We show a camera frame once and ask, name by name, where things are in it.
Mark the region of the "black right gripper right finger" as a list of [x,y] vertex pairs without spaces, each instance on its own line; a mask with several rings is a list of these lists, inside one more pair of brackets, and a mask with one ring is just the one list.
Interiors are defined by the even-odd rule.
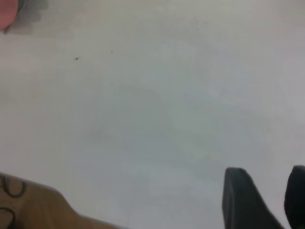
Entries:
[[294,166],[289,175],[284,209],[292,229],[305,228],[305,166]]

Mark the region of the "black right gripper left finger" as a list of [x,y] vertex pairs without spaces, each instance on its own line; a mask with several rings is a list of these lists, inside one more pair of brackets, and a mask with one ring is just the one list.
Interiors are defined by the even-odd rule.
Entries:
[[282,229],[269,211],[251,176],[242,168],[225,170],[222,198],[226,229]]

